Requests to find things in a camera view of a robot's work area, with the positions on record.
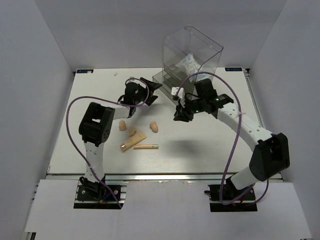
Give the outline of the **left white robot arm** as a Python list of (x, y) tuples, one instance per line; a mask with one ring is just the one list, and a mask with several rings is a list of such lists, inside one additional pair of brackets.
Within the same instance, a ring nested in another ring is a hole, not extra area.
[(117, 100), (114, 107), (102, 106), (91, 102), (79, 125), (79, 134), (84, 142), (86, 172), (80, 182), (89, 186), (88, 193), (99, 200), (105, 196), (105, 172), (103, 168), (104, 144), (110, 136), (114, 120), (129, 119), (140, 104), (150, 106), (157, 98), (154, 91), (162, 87), (161, 83), (139, 79), (144, 86), (131, 80), (125, 83), (124, 94)]

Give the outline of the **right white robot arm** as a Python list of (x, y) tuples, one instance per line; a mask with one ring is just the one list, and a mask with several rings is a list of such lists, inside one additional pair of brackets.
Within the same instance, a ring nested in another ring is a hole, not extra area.
[(210, 79), (194, 85), (193, 99), (187, 97), (183, 88), (171, 89), (171, 95), (177, 101), (174, 121), (188, 123), (194, 114), (208, 113), (230, 127), (252, 151), (248, 166), (224, 181), (220, 201), (238, 200), (255, 183), (264, 182), (290, 166), (289, 142), (283, 133), (274, 134), (251, 120), (230, 96), (217, 94)]

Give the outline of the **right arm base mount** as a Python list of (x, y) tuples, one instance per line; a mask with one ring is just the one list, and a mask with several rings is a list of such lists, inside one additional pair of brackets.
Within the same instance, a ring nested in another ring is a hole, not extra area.
[[(222, 199), (225, 202), (231, 201), (238, 197), (245, 190), (237, 190), (223, 186)], [(220, 203), (220, 184), (208, 185), (208, 189), (204, 194), (209, 198), (210, 212), (212, 213), (237, 213), (237, 212), (257, 212), (257, 204), (254, 203), (256, 195), (251, 189), (246, 195), (242, 196), (239, 200), (229, 204), (223, 205)]]

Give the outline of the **beige makeup sponge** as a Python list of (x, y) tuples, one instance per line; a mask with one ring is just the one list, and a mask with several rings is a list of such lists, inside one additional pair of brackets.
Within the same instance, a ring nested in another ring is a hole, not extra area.
[(126, 125), (126, 122), (124, 120), (120, 120), (119, 121), (118, 129), (120, 131), (126, 131), (127, 130), (127, 125)]
[(155, 121), (152, 121), (149, 124), (149, 127), (150, 127), (150, 129), (152, 130), (153, 133), (158, 133), (159, 127), (158, 127), (158, 125), (157, 125), (157, 123)]
[(127, 135), (128, 135), (129, 137), (132, 137), (136, 132), (137, 132), (136, 127), (132, 125), (132, 126), (128, 129)]

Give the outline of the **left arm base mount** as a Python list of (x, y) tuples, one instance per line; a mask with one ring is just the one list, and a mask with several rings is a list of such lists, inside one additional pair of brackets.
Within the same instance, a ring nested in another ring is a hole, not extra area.
[(126, 199), (127, 186), (111, 184), (109, 189), (99, 182), (91, 182), (84, 176), (78, 180), (74, 209), (120, 210)]

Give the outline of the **clear acrylic organizer box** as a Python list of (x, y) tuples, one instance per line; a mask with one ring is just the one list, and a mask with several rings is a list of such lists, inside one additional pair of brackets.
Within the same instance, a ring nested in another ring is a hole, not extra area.
[(162, 84), (160, 90), (172, 99), (171, 89), (183, 85), (193, 99), (195, 83), (214, 77), (224, 46), (195, 27), (188, 25), (168, 35), (162, 44), (162, 70), (152, 80)]

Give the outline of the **cotton pad pack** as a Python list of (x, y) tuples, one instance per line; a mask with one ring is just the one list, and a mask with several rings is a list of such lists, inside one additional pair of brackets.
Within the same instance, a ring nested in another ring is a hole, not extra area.
[(195, 82), (199, 82), (199, 81), (202, 81), (202, 80), (206, 80), (206, 79), (209, 79), (210, 81), (212, 81), (214, 78), (214, 76), (212, 75), (211, 72), (199, 72), (197, 75), (196, 75), (196, 78), (195, 78)]
[(192, 53), (189, 53), (187, 56), (185, 56), (175, 66), (183, 71), (188, 77), (197, 73), (201, 68), (201, 65), (195, 60)]

